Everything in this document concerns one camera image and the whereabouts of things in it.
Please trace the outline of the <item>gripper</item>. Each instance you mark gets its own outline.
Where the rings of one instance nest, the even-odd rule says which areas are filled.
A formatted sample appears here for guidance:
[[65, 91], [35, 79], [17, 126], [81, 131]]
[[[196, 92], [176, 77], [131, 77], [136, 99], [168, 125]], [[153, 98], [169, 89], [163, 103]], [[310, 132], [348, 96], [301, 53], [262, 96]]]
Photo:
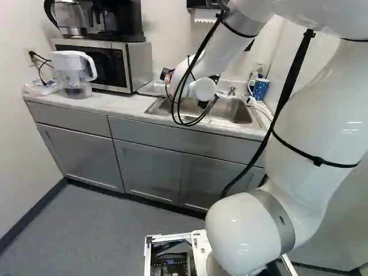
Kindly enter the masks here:
[[201, 108], [202, 110], [206, 110], [209, 109], [211, 110], [211, 108], [216, 104], [216, 102], [219, 100], [219, 96], [217, 94], [214, 95], [213, 99], [210, 101], [197, 101], [197, 106], [199, 108]]

